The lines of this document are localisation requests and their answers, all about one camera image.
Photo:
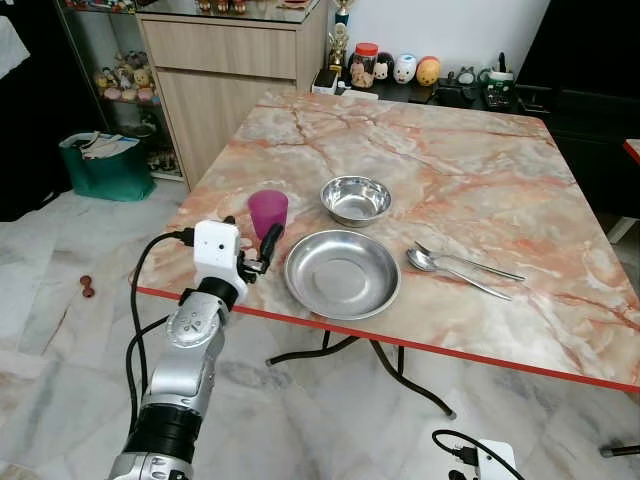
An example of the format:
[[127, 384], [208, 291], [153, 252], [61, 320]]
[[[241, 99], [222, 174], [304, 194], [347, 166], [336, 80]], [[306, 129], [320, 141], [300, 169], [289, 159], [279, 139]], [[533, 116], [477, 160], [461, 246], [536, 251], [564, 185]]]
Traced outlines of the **small steel bowl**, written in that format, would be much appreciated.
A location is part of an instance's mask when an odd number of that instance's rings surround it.
[[392, 206], [392, 192], [378, 180], [362, 175], [339, 175], [320, 189], [321, 205], [330, 219], [344, 227], [367, 227], [384, 218]]

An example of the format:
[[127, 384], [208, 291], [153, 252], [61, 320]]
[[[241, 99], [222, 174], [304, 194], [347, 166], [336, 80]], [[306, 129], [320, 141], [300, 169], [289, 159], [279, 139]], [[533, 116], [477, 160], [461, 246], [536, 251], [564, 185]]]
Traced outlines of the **green bag with papers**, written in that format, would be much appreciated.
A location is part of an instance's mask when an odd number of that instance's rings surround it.
[[79, 196], [134, 202], [154, 192], [155, 179], [137, 138], [84, 132], [70, 134], [58, 147]]

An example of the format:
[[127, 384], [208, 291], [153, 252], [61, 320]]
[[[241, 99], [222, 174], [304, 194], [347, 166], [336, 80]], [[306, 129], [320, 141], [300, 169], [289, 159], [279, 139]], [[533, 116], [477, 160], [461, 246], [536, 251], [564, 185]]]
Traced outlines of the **black round figurine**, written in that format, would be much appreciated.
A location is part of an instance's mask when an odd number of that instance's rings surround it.
[[374, 68], [372, 68], [375, 81], [387, 81], [390, 73], [394, 70], [394, 64], [396, 64], [396, 59], [389, 52], [379, 52], [375, 59]]

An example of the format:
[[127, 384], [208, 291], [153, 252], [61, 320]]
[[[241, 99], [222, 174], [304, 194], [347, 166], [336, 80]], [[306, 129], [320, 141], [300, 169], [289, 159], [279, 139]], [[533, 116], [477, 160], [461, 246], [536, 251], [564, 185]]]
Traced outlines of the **jar with red lid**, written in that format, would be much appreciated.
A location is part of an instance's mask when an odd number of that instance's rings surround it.
[[379, 46], [371, 42], [361, 42], [355, 46], [349, 61], [349, 86], [357, 90], [369, 90], [375, 82], [374, 69], [378, 65]]

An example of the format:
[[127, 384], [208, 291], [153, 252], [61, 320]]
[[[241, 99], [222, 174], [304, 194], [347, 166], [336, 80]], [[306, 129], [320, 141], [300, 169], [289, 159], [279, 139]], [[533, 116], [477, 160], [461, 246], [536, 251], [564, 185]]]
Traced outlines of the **glass shelf with figurines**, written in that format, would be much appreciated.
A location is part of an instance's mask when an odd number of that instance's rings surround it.
[[111, 133], [137, 138], [152, 177], [183, 182], [155, 69], [136, 19], [151, 0], [52, 0]]

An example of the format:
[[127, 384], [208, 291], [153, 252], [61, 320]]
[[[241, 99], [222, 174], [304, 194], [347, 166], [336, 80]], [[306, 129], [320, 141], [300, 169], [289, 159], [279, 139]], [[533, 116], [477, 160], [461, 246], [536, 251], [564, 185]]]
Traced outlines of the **orange round figurine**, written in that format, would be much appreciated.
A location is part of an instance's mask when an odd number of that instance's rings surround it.
[[440, 60], [435, 56], [424, 56], [417, 64], [415, 79], [417, 84], [424, 87], [434, 86], [442, 69]]

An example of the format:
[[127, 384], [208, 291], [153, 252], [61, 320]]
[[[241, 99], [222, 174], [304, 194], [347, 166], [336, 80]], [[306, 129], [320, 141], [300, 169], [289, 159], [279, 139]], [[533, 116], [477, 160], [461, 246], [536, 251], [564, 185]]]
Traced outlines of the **black television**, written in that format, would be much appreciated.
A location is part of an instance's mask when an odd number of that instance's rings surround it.
[[639, 99], [639, 22], [630, 0], [550, 0], [517, 82]]

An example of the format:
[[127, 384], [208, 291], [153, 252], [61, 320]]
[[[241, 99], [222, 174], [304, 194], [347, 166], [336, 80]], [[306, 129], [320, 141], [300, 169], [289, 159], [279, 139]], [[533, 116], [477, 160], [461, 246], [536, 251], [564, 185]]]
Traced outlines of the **round steel plate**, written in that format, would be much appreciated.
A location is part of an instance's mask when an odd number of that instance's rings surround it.
[[353, 230], [320, 230], [298, 239], [285, 257], [285, 283], [312, 314], [360, 320], [393, 305], [401, 266], [383, 243]]

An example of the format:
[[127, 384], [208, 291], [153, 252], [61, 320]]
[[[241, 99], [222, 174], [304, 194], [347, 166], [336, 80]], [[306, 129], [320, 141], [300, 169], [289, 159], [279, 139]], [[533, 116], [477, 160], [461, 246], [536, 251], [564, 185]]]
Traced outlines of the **steel spoon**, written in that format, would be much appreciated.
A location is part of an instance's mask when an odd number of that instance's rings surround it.
[[458, 273], [458, 271], [439, 266], [434, 260], [431, 260], [430, 257], [426, 255], [426, 253], [420, 250], [407, 250], [406, 255], [408, 261], [410, 261], [410, 264], [412, 264], [419, 270], [426, 271], [426, 273], [440, 273], [456, 276], [456, 278], [461, 279], [462, 282], [466, 282], [472, 285], [472, 287], [480, 289], [480, 291], [492, 294], [492, 296], [499, 298], [499, 300], [512, 301], [512, 297], [508, 296], [508, 294], [495, 291], [495, 289], [488, 287], [488, 285], [483, 285], [479, 282], [476, 282], [476, 280], [471, 279], [470, 276]]

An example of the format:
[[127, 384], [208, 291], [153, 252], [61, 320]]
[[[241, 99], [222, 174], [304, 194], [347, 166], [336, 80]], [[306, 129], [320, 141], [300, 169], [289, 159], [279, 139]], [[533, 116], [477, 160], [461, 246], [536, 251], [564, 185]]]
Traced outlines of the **white round figurine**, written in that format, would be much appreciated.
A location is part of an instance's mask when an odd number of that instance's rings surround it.
[[392, 78], [397, 84], [408, 84], [413, 81], [417, 73], [419, 59], [412, 54], [401, 54], [394, 61]]

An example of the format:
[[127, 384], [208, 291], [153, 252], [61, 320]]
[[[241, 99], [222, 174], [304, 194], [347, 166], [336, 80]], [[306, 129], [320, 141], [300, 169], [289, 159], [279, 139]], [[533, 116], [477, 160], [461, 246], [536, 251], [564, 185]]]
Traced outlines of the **purple plastic cup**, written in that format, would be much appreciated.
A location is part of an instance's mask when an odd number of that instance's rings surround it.
[[274, 225], [287, 224], [288, 196], [279, 189], [261, 189], [248, 198], [250, 216], [256, 237], [264, 241]]

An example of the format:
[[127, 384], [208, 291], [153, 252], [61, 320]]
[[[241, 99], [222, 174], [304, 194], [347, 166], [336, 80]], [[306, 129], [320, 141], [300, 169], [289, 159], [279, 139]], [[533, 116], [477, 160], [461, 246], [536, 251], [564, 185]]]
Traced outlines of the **light wooden cabinet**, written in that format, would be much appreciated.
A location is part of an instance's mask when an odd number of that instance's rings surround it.
[[325, 63], [332, 0], [154, 0], [134, 12], [188, 188], [268, 91], [310, 92]]

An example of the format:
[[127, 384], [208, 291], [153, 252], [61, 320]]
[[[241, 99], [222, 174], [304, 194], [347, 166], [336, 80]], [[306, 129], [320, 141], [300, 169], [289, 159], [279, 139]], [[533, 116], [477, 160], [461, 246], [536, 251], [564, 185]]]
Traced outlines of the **gold trophy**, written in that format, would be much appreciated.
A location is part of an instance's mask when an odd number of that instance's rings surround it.
[[342, 73], [346, 68], [349, 42], [349, 6], [355, 0], [330, 0], [334, 5], [333, 24], [328, 32], [328, 63], [330, 70]]

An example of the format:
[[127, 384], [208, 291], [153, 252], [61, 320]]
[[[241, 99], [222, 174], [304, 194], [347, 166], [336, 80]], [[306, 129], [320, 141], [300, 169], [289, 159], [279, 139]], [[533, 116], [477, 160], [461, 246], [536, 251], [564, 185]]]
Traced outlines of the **green and white mug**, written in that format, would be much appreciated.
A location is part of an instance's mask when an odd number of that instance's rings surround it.
[[481, 88], [481, 99], [485, 109], [509, 113], [515, 105], [515, 73], [508, 68], [506, 54], [499, 52], [497, 67], [486, 68], [477, 74]]

